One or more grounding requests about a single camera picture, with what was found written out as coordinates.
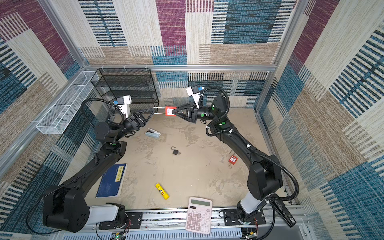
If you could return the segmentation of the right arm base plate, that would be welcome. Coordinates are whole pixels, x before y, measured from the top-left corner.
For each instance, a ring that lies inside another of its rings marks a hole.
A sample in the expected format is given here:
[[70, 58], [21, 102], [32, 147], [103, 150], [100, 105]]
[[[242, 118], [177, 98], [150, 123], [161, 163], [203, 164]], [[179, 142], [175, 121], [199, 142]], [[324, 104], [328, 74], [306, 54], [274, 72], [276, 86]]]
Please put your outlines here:
[[262, 210], [255, 211], [241, 218], [237, 209], [222, 209], [219, 211], [219, 217], [224, 219], [225, 226], [266, 224], [265, 215]]

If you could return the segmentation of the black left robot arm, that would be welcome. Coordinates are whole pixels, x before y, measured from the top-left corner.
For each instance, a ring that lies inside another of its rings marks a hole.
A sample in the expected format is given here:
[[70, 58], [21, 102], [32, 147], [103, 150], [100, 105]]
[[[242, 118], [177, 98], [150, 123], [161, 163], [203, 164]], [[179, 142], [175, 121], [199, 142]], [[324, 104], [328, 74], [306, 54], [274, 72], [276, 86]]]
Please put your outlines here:
[[27, 213], [27, 228], [34, 234], [29, 221], [40, 203], [43, 204], [43, 225], [53, 229], [54, 233], [68, 231], [79, 232], [86, 225], [98, 223], [110, 224], [116, 228], [123, 228], [128, 223], [128, 216], [122, 204], [108, 203], [103, 206], [90, 207], [85, 197], [96, 183], [115, 163], [125, 154], [127, 143], [122, 137], [129, 138], [143, 128], [155, 113], [154, 108], [136, 111], [126, 117], [121, 109], [106, 100], [99, 99], [120, 114], [120, 122], [99, 122], [91, 124], [96, 139], [102, 143], [100, 150], [94, 153], [92, 160], [79, 170], [74, 176], [60, 184], [52, 185], [43, 193]]

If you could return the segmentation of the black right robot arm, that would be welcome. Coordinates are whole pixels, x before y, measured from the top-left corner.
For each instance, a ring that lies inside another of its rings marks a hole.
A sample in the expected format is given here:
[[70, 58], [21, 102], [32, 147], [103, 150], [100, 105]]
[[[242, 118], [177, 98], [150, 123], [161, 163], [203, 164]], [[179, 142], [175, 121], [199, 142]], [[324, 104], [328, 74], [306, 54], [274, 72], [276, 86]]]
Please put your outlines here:
[[[284, 202], [295, 199], [300, 191], [299, 183], [294, 175], [280, 164], [278, 158], [258, 150], [237, 130], [229, 120], [230, 99], [227, 93], [217, 87], [188, 87], [188, 96], [194, 103], [177, 107], [172, 113], [190, 123], [200, 120], [206, 125], [206, 134], [216, 137], [230, 147], [245, 163], [249, 170], [248, 193], [237, 205], [237, 214], [241, 224], [251, 222], [265, 205], [272, 209], [291, 228], [296, 220], [285, 207]], [[287, 197], [279, 197], [276, 191], [283, 186], [286, 174], [294, 184], [294, 192]]]

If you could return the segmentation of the red padlock with key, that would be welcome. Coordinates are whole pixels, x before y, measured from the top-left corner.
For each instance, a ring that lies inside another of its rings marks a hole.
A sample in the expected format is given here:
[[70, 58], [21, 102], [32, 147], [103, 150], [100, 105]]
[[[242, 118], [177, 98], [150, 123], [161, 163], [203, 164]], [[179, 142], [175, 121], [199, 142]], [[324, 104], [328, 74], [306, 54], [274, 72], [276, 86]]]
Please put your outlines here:
[[176, 115], [173, 113], [177, 107], [154, 107], [155, 110], [164, 110], [164, 113], [156, 113], [157, 115], [165, 115], [167, 117], [175, 117]]

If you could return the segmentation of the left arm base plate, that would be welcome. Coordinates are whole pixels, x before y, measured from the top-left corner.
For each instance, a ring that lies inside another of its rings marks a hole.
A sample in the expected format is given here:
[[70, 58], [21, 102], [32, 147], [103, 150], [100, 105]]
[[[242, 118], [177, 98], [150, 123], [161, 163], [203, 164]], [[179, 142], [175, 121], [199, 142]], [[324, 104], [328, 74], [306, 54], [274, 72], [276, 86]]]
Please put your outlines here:
[[128, 230], [139, 229], [142, 222], [142, 212], [120, 213], [110, 222], [101, 222], [98, 230]]

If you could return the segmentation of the small black padlock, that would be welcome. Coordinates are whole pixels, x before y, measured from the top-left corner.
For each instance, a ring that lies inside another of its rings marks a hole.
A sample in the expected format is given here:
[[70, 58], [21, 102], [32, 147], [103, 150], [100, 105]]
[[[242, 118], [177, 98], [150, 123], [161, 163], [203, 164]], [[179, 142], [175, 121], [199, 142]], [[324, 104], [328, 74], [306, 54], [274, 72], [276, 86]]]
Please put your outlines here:
[[171, 147], [171, 150], [173, 151], [173, 155], [180, 155], [181, 154], [181, 152], [179, 151], [179, 150], [176, 150], [176, 148], [175, 147]]

